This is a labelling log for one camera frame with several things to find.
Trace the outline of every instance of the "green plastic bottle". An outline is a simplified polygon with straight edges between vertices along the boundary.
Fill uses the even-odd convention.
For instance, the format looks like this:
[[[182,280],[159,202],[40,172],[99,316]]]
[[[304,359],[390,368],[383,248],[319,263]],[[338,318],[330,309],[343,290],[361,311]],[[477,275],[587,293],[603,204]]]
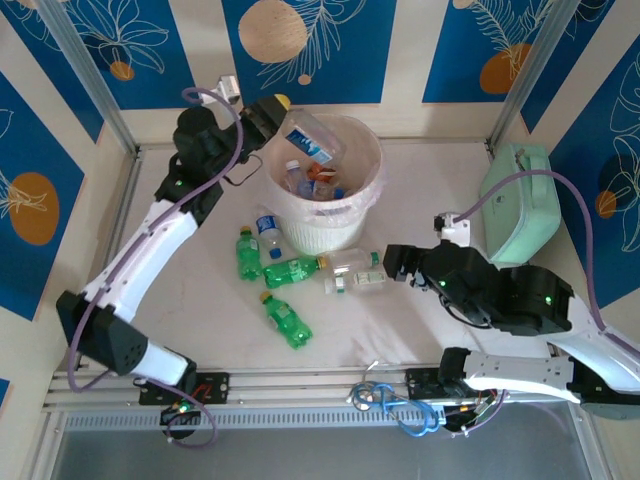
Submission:
[[[242,280],[253,282],[261,275],[260,247],[258,241],[251,234],[250,227],[240,229],[240,238],[236,242],[236,259],[238,260],[238,275]]]
[[[278,288],[306,280],[326,266],[327,261],[323,257],[300,257],[265,267],[262,273],[268,288]]]
[[[260,301],[267,308],[267,315],[276,328],[287,339],[291,347],[298,349],[307,344],[313,336],[311,329],[302,321],[288,303],[273,298],[270,292],[260,295]]]

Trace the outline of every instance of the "blue cable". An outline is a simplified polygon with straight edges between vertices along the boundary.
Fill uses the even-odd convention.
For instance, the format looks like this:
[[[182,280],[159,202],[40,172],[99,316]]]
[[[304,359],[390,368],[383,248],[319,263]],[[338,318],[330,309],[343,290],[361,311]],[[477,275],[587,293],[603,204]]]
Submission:
[[[374,400],[369,401],[362,397],[362,393],[365,395],[373,396]],[[398,426],[408,435],[412,437],[422,437],[427,433],[436,432],[440,428],[440,419],[436,411],[431,408],[431,405],[419,402],[415,400],[409,400],[401,397],[395,393],[395,390],[388,383],[378,382],[363,382],[358,383],[352,390],[354,403],[360,403],[362,405],[368,405],[370,407],[379,407],[385,415],[391,415],[396,417],[393,413],[395,407],[402,405],[413,405],[424,416],[424,423],[419,430],[410,427],[404,422],[397,420]]]

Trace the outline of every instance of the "yellow bottle cap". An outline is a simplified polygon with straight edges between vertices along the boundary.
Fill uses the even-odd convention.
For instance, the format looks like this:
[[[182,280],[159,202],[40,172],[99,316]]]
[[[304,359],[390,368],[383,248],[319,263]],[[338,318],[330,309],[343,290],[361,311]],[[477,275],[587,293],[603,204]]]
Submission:
[[[291,106],[291,100],[289,100],[289,97],[281,93],[276,93],[275,96],[278,99],[278,101],[282,104],[284,109],[289,110],[289,107]]]

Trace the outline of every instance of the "plastic bottle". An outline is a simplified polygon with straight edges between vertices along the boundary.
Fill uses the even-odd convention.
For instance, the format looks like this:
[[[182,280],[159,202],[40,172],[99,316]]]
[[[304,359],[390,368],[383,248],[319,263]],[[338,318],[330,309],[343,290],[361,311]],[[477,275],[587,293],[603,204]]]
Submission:
[[[342,188],[336,188],[327,182],[321,182],[320,180],[313,180],[311,182],[311,189],[313,200],[317,202],[326,202],[329,200],[339,200],[344,197],[344,190]]]
[[[240,229],[240,238],[236,242],[236,259],[238,260],[238,275],[242,280],[254,281],[262,273],[260,247],[258,241],[251,234],[250,227]]]
[[[256,208],[256,226],[263,245],[269,250],[272,260],[282,256],[282,232],[276,223],[276,217],[263,206]]]
[[[331,293],[372,293],[386,285],[387,276],[382,270],[349,272],[341,277],[331,277],[324,281],[324,292]]]
[[[280,131],[301,152],[321,165],[337,165],[344,156],[345,144],[305,110],[289,110]]]
[[[323,258],[300,257],[266,267],[262,273],[268,288],[298,283],[327,266]]]
[[[313,336],[311,329],[302,321],[288,303],[273,298],[270,292],[260,295],[260,301],[267,309],[267,315],[276,324],[291,347],[298,349],[306,345]]]
[[[336,277],[347,272],[368,270],[380,263],[379,252],[366,252],[360,248],[329,252],[318,258],[324,259]]]
[[[284,181],[287,189],[295,195],[311,200],[313,196],[311,183],[307,178],[307,174],[300,168],[300,162],[291,160],[286,163],[286,168],[287,174]]]

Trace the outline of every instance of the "robotic arm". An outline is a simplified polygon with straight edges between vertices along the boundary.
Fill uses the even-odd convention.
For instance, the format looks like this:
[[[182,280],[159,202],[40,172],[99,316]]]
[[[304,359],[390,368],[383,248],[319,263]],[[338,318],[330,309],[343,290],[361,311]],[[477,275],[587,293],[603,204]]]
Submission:
[[[455,308],[472,326],[537,336],[570,356],[514,358],[448,348],[439,382],[454,394],[465,386],[518,390],[581,403],[608,418],[640,416],[640,359],[611,340],[612,334],[624,337],[610,327],[599,330],[587,305],[549,270],[498,270],[468,246],[468,223],[456,229],[452,218],[436,217],[442,240],[433,249],[389,245],[387,275],[396,281],[413,276],[412,287],[433,290],[445,308]]]
[[[227,100],[237,100],[232,87],[223,77],[217,93]],[[244,143],[239,163],[246,163],[252,151],[262,148],[276,134],[287,108],[286,97],[272,96],[240,113]],[[173,135],[178,153],[170,159],[169,173],[156,191],[155,202],[144,221],[111,264],[80,294],[65,291],[57,301],[70,345],[81,319],[91,310],[78,344],[79,352],[118,375],[134,374],[177,385],[187,393],[193,391],[195,363],[150,341],[131,326],[131,321],[169,258],[211,213],[223,194],[222,186],[215,183],[171,214],[166,212],[223,171],[236,148],[237,130],[236,124],[220,129],[214,114],[202,106],[189,108],[179,116]]]

